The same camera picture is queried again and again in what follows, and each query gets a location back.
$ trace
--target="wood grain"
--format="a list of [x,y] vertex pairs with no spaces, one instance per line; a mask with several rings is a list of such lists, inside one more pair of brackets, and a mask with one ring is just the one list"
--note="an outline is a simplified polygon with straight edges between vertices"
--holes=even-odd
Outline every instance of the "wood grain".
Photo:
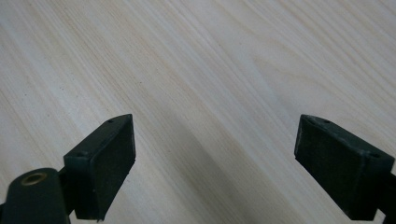
[[0,203],[132,113],[105,223],[352,223],[294,160],[299,116],[396,156],[394,71],[389,0],[2,0]]

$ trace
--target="light wood tabletop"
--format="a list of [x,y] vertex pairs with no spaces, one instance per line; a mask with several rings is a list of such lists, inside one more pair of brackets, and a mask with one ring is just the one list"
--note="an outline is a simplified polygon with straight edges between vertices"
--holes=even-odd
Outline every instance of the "light wood tabletop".
[[132,113],[105,223],[359,223],[294,159],[299,117],[395,157],[395,71],[392,0],[1,0],[0,203]]

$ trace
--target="wooden table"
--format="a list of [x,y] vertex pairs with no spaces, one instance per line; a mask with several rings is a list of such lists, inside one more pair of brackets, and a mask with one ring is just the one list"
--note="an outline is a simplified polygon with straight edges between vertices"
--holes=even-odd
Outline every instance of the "wooden table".
[[132,113],[105,223],[352,223],[295,161],[299,117],[396,156],[395,71],[392,0],[0,1],[0,203]]

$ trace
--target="wooden surface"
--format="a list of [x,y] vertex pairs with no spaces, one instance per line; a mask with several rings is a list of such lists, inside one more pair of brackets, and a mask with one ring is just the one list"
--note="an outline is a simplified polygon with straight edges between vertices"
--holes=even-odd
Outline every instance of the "wooden surface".
[[294,160],[299,117],[396,156],[395,71],[392,0],[0,0],[0,203],[132,113],[105,223],[352,223]]

